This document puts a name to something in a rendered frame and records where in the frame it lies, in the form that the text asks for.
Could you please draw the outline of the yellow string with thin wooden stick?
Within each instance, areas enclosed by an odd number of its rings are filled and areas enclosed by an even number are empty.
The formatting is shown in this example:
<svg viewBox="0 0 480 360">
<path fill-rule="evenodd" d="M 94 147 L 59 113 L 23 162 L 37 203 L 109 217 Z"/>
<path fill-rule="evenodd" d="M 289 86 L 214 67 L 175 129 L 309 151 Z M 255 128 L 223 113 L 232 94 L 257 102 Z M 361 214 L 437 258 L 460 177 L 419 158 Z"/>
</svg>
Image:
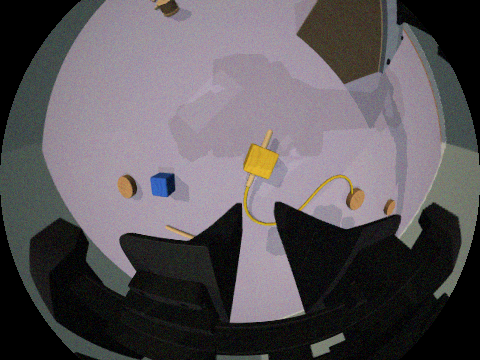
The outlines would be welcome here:
<svg viewBox="0 0 480 360">
<path fill-rule="evenodd" d="M 264 140 L 263 140 L 263 143 L 261 143 L 261 148 L 264 148 L 264 149 L 267 149 L 268 147 L 268 143 L 269 143 L 269 140 L 271 140 L 271 137 L 273 135 L 273 132 L 272 132 L 272 129 L 268 129 L 267 131 L 267 135 L 264 136 Z M 247 188 L 245 188 L 245 192 L 244 192 L 244 209 L 245 209 L 245 213 L 247 213 L 247 215 L 249 217 L 251 217 L 251 219 L 253 221 L 255 221 L 255 223 L 259 224 L 259 225 L 276 225 L 276 223 L 260 223 L 259 220 L 256 220 L 255 217 L 253 217 L 251 215 L 251 213 L 248 212 L 248 208 L 247 208 L 247 196 L 248 196 L 248 191 L 249 191 L 249 187 L 251 187 L 252 183 L 253 183 L 253 180 L 255 180 L 255 176 L 256 175 L 249 175 L 248 177 L 248 180 L 247 180 Z M 336 177 L 345 177 L 345 180 L 348 181 L 349 185 L 351 185 L 351 195 L 353 193 L 353 189 L 352 189 L 352 183 L 351 183 L 351 180 L 348 179 L 347 176 L 332 176 L 332 177 L 329 177 L 329 179 L 327 181 L 324 181 L 324 184 L 321 184 L 319 188 L 316 188 L 316 191 L 312 193 L 312 196 L 309 197 L 309 199 L 307 200 L 307 203 L 309 200 L 312 200 L 312 197 L 313 196 L 316 196 L 316 193 L 320 191 L 320 188 L 323 188 L 325 184 L 328 184 L 329 181 L 332 181 L 333 179 L 336 179 Z M 301 209 L 303 209 L 305 207 L 305 204 L 307 203 L 304 203 L 303 205 L 301 205 L 301 207 L 299 208 L 299 211 L 301 211 Z"/>
</svg>

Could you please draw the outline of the blue block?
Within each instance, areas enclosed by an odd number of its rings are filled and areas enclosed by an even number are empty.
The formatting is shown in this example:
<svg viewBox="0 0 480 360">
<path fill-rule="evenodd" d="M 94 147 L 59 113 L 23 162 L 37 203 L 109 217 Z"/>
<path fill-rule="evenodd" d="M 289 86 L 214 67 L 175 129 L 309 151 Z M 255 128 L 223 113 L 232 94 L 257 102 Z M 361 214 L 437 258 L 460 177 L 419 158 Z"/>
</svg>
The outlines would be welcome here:
<svg viewBox="0 0 480 360">
<path fill-rule="evenodd" d="M 175 189 L 175 173 L 157 173 L 151 176 L 152 195 L 168 197 Z"/>
</svg>

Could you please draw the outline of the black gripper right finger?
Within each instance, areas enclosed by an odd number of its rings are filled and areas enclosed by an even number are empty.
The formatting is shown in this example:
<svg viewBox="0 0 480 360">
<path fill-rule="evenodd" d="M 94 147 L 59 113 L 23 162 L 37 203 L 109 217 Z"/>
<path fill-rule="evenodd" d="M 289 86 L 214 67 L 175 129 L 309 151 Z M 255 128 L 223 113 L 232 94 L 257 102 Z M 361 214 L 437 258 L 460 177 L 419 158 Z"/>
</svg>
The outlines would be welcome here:
<svg viewBox="0 0 480 360">
<path fill-rule="evenodd" d="M 275 201 L 276 228 L 295 277 L 304 313 L 325 308 L 323 300 L 347 272 L 360 249 L 395 235 L 401 223 L 391 215 L 355 228 L 327 221 Z"/>
</svg>

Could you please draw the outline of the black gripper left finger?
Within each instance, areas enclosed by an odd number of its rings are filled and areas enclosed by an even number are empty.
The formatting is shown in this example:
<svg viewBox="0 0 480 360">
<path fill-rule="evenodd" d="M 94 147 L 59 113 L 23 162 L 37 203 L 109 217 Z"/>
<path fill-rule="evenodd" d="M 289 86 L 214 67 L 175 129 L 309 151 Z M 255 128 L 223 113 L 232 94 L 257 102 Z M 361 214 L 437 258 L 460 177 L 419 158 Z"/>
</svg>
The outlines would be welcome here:
<svg viewBox="0 0 480 360">
<path fill-rule="evenodd" d="M 236 203 L 191 240 L 124 233 L 120 245 L 133 268 L 207 287 L 221 323 L 231 321 L 243 237 L 243 204 Z"/>
</svg>

